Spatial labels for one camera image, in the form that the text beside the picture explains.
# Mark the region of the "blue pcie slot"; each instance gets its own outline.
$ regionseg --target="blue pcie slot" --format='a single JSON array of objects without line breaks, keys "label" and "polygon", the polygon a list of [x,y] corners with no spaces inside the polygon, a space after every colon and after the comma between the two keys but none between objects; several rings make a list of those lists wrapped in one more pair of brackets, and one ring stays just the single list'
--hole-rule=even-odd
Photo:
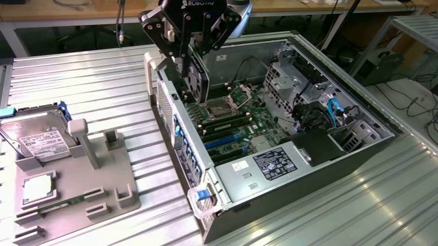
[{"label": "blue pcie slot", "polygon": [[211,149],[213,147],[217,147],[220,145],[228,144],[231,142],[236,142],[239,140],[239,134],[232,135],[231,137],[223,138],[215,142],[211,142],[204,145],[205,149]]}]

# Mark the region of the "metal workbench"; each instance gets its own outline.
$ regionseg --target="metal workbench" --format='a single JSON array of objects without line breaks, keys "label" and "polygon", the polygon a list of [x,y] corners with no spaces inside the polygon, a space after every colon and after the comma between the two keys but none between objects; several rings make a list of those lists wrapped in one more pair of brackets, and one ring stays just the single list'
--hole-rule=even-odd
[{"label": "metal workbench", "polygon": [[[61,98],[90,138],[124,134],[141,207],[44,245],[200,245],[147,99],[143,54],[152,46],[14,60],[8,104]],[[351,174],[209,245],[436,245],[438,159],[408,133]],[[0,154],[0,245],[9,245],[14,152]]]}]

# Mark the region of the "blue cable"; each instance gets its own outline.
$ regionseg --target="blue cable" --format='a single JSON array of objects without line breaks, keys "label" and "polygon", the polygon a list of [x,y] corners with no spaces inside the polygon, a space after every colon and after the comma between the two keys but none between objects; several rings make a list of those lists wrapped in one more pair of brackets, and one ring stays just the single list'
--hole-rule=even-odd
[{"label": "blue cable", "polygon": [[332,104],[335,105],[335,108],[340,110],[340,112],[344,112],[344,110],[343,110],[343,107],[340,107],[340,105],[339,105],[338,99],[330,98],[327,101],[327,109],[328,109],[328,114],[330,114],[331,120],[334,121],[335,127],[336,127],[336,118],[335,118],[335,114],[334,114],[334,109],[331,107]]}]

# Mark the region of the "robotiq logo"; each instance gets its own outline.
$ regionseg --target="robotiq logo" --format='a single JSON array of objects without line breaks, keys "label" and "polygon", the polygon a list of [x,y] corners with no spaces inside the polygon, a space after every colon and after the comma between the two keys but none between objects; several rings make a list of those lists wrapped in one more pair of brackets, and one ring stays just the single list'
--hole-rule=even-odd
[{"label": "robotiq logo", "polygon": [[213,2],[193,2],[183,0],[183,5],[180,6],[181,9],[184,9],[187,6],[199,6],[199,5],[213,5]]}]

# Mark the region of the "blue latch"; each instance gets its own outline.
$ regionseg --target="blue latch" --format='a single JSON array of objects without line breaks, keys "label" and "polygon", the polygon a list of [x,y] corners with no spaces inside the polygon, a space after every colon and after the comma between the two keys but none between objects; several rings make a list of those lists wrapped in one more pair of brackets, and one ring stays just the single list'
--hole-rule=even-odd
[{"label": "blue latch", "polygon": [[336,127],[336,118],[335,118],[335,114],[334,114],[334,109],[332,109],[332,104],[335,105],[336,110],[339,110],[340,112],[343,112],[343,107],[340,107],[338,99],[335,98],[330,98],[327,101],[327,109],[328,109],[328,114],[331,117],[331,120],[334,121],[335,127]]},{"label": "blue latch", "polygon": [[9,106],[4,109],[0,109],[0,118],[6,118],[6,117],[10,117],[10,116],[14,116],[14,107]]},{"label": "blue latch", "polygon": [[61,110],[64,110],[64,116],[65,116],[66,121],[70,121],[72,118],[70,118],[70,115],[69,115],[69,112],[68,112],[68,109],[66,109],[66,103],[64,101],[60,101],[60,103],[57,104],[57,107]]},{"label": "blue latch", "polygon": [[179,132],[180,132],[180,126],[175,127],[175,136],[179,136]]},{"label": "blue latch", "polygon": [[197,192],[197,201],[201,201],[209,197],[208,189],[204,189]]}]

